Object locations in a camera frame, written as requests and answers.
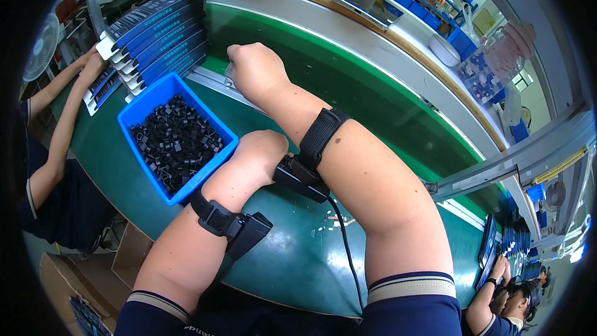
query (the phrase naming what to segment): shirt sleeve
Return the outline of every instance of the shirt sleeve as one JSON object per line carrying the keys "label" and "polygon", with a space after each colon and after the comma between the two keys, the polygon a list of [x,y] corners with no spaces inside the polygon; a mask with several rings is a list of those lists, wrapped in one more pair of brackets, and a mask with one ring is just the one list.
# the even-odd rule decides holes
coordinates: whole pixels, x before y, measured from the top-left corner
{"label": "shirt sleeve", "polygon": [[19,109],[21,111],[23,121],[25,121],[25,126],[29,128],[29,123],[31,123],[31,99],[21,101]]}
{"label": "shirt sleeve", "polygon": [[114,334],[177,335],[187,323],[187,312],[166,297],[147,291],[134,291],[120,310]]}
{"label": "shirt sleeve", "polygon": [[394,275],[369,287],[360,335],[461,335],[454,280],[439,272]]}
{"label": "shirt sleeve", "polygon": [[26,198],[19,203],[18,213],[19,221],[21,222],[21,228],[24,229],[26,229],[27,226],[31,225],[37,219],[34,199],[33,196],[31,196],[31,184],[29,178],[27,178]]}
{"label": "shirt sleeve", "polygon": [[516,336],[520,331],[509,319],[492,315],[491,321],[479,336]]}

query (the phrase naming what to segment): hand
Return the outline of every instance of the hand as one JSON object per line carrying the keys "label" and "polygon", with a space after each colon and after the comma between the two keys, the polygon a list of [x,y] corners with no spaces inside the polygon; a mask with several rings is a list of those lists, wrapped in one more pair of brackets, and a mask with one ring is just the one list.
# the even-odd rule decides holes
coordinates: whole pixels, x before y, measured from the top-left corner
{"label": "hand", "polygon": [[510,272],[510,261],[506,260],[506,268],[504,269],[504,273],[502,275],[502,278],[504,278],[504,284],[503,286],[507,286],[510,283],[510,279],[511,279],[511,272]]}
{"label": "hand", "polygon": [[97,53],[97,49],[95,48],[95,46],[97,45],[94,44],[89,51],[87,51],[86,53],[84,53],[83,55],[81,55],[77,60],[75,60],[75,63],[77,63],[81,68],[84,67],[87,62],[89,61],[89,59],[91,58],[91,56],[93,54]]}
{"label": "hand", "polygon": [[257,106],[273,88],[290,84],[280,57],[261,43],[233,44],[228,47],[228,57],[234,85]]}
{"label": "hand", "polygon": [[104,70],[105,66],[106,62],[101,58],[100,54],[97,52],[92,53],[89,61],[87,61],[85,67],[79,73],[79,78],[75,82],[75,85],[80,86],[82,89],[91,86],[101,71]]}
{"label": "hand", "polygon": [[504,275],[504,271],[506,270],[507,262],[508,262],[508,260],[504,256],[502,256],[502,255],[497,256],[496,262],[493,265],[493,269],[491,270],[489,277],[493,278],[495,280],[500,279],[502,277],[502,275]]}
{"label": "hand", "polygon": [[263,185],[273,183],[276,166],[288,152],[287,138],[275,131],[253,131],[243,136],[231,162],[250,164],[251,173],[263,179]]}

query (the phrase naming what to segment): black sensor device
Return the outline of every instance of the black sensor device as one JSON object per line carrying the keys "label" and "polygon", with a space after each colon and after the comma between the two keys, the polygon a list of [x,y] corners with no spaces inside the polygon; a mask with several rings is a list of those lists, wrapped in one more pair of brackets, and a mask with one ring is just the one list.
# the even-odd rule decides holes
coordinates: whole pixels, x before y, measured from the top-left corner
{"label": "black sensor device", "polygon": [[257,245],[272,229],[272,223],[259,212],[249,215],[233,213],[212,200],[207,202],[196,189],[190,205],[199,216],[199,225],[216,236],[226,236],[226,253],[235,261]]}
{"label": "black sensor device", "polygon": [[276,167],[273,181],[320,204],[330,195],[330,189],[319,174],[314,174],[289,155],[285,155]]}

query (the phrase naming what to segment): white fan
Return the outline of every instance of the white fan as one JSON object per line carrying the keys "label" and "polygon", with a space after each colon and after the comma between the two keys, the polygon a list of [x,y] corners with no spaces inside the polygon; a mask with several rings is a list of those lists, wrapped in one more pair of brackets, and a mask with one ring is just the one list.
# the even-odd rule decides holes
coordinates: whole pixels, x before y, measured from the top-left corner
{"label": "white fan", "polygon": [[545,185],[545,205],[548,211],[557,211],[566,199],[566,187],[557,178]]}
{"label": "white fan", "polygon": [[31,82],[39,77],[48,67],[58,45],[60,34],[60,21],[55,14],[49,13],[35,40],[34,48],[29,54],[29,59],[23,71],[23,80]]}

